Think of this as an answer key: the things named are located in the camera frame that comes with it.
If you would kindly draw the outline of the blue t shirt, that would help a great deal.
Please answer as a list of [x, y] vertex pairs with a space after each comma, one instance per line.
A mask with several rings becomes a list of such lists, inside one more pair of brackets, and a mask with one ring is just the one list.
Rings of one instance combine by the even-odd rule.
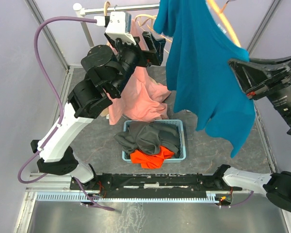
[[222, 32], [204, 0], [162, 0], [154, 30], [172, 38], [166, 82], [176, 92], [174, 112], [194, 113], [196, 130], [229, 141], [236, 156], [253, 127], [255, 108], [228, 61], [246, 62], [248, 52]]

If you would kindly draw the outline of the beige plastic hanger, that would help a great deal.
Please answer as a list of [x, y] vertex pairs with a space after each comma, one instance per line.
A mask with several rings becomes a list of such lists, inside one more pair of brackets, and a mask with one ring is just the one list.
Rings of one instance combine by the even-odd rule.
[[155, 35], [159, 36], [160, 38], [163, 38], [168, 43], [172, 43], [172, 40], [162, 34], [159, 34], [154, 31], [154, 23], [157, 18], [157, 15], [149, 15], [149, 14], [139, 14], [137, 15], [134, 20], [137, 22], [138, 26], [144, 30], [144, 26], [146, 26], [151, 32], [153, 32]]

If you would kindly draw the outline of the dark grey t shirt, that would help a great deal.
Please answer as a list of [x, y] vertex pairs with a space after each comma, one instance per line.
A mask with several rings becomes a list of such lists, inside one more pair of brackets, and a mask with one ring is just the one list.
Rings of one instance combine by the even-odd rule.
[[180, 157], [180, 137], [176, 125], [133, 121], [127, 131], [117, 133], [114, 138], [128, 155], [135, 150], [155, 155], [163, 146], [173, 152], [176, 158]]

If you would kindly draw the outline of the orange hanger of blue shirt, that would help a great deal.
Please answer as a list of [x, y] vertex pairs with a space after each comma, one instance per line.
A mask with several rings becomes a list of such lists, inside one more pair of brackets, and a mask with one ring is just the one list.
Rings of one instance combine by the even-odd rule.
[[232, 42], [236, 46], [241, 47], [240, 41], [239, 41], [234, 29], [232, 28], [230, 22], [228, 21], [227, 17], [224, 14], [224, 10], [226, 9], [228, 3], [231, 1], [227, 0], [222, 8], [220, 8], [218, 6], [218, 4], [216, 3], [215, 0], [207, 0], [206, 2], [208, 4], [208, 6], [216, 13], [216, 15], [219, 17], [219, 19], [221, 20], [221, 22], [225, 26]]

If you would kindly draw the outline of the orange t shirt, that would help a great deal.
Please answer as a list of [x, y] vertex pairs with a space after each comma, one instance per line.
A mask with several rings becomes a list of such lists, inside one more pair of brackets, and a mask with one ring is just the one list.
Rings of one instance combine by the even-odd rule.
[[130, 160], [133, 164], [140, 164], [143, 169], [158, 169], [162, 167], [165, 160], [171, 159], [174, 155], [175, 153], [168, 148], [160, 146], [159, 153], [154, 155], [135, 150], [130, 154]]

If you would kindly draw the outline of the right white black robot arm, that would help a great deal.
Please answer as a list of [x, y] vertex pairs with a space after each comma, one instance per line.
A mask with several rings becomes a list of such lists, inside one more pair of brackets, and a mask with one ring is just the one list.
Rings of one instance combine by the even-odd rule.
[[[287, 125], [291, 136], [291, 55], [277, 59], [230, 59], [241, 90], [250, 100], [266, 98]], [[222, 165], [223, 171], [213, 177], [213, 185], [247, 189], [266, 197], [275, 206], [291, 213], [291, 172], [258, 174]]]

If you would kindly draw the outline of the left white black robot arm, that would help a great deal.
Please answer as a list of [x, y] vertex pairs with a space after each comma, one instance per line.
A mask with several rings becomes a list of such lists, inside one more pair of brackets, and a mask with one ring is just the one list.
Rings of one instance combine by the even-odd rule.
[[156, 39], [151, 32], [142, 36], [129, 33], [105, 33], [109, 45], [98, 45], [81, 60], [86, 72], [68, 95], [58, 121], [40, 141], [32, 141], [39, 153], [40, 172], [53, 175], [69, 174], [86, 189], [97, 185], [93, 167], [81, 161], [70, 144], [80, 131], [96, 119], [104, 109], [119, 99], [136, 67], [160, 66], [163, 61], [164, 38]]

